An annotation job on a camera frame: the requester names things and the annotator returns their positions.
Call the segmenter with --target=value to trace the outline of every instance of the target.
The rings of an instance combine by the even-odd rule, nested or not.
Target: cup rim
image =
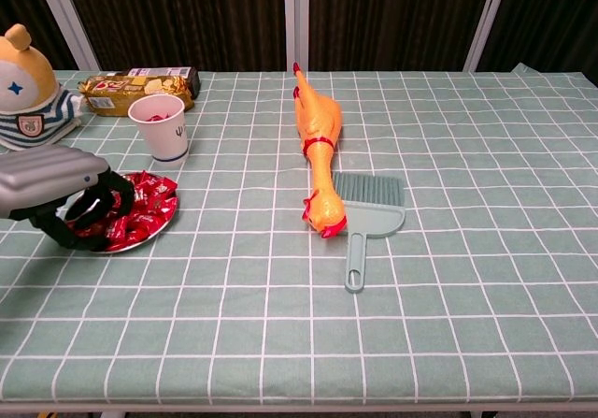
[[[178,101],[178,105],[179,105],[179,109],[177,110],[176,113],[174,113],[173,115],[171,115],[170,117],[166,118],[166,119],[162,119],[161,121],[156,121],[156,122],[148,122],[148,121],[140,121],[139,119],[136,119],[135,117],[133,117],[131,115],[131,109],[133,109],[133,107],[140,102],[143,102],[144,100],[147,101],[148,98],[150,97],[168,97],[168,98],[176,98]],[[183,113],[185,110],[185,102],[183,102],[180,97],[177,97],[176,95],[172,95],[172,94],[150,94],[150,95],[144,95],[141,98],[137,98],[135,102],[133,102],[131,104],[131,106],[129,107],[129,109],[127,109],[127,116],[129,116],[129,119],[131,119],[133,122],[137,122],[137,123],[145,123],[147,125],[157,125],[160,123],[166,123],[171,121],[172,119],[176,118],[179,114]]]

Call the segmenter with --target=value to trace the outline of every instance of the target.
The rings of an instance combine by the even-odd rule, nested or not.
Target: paper cup
[[[137,124],[151,156],[161,166],[180,166],[187,159],[189,140],[184,109],[183,101],[170,94],[141,97],[129,107],[129,117]],[[155,115],[168,118],[148,122]]]

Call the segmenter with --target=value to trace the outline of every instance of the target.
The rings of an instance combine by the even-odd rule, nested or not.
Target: white frame
[[[72,0],[46,0],[79,70],[100,70]]]
[[[292,71],[292,64],[296,61],[295,56],[295,0],[284,0],[284,17],[286,24],[287,41],[287,71]]]
[[[475,72],[477,70],[479,59],[486,47],[486,41],[488,40],[488,35],[494,24],[496,11],[501,5],[501,1],[502,0],[486,0],[482,14],[479,17],[479,22],[477,23],[476,34],[474,35],[471,47],[467,53],[467,58],[465,59],[463,72]]]
[[[304,69],[309,69],[309,0],[295,0],[295,57]]]

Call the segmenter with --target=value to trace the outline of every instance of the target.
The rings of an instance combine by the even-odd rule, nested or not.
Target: biscuit package
[[[126,116],[133,102],[152,94],[175,95],[185,103],[185,110],[194,105],[187,82],[180,76],[97,75],[81,82],[78,89],[98,116]]]
[[[187,67],[136,67],[130,70],[123,70],[108,75],[127,75],[129,77],[155,76],[155,75],[172,75],[184,77],[187,82],[187,87],[191,92],[191,98],[195,100],[199,95],[201,82],[199,79],[199,72],[192,66]]]

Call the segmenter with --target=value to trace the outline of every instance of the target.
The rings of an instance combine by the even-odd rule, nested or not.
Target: orange rubber chicken
[[[331,238],[347,224],[343,200],[335,191],[331,174],[335,145],[343,124],[342,112],[332,98],[314,91],[297,63],[292,69],[298,85],[292,93],[297,130],[313,179],[311,197],[304,200],[303,220],[323,238]]]

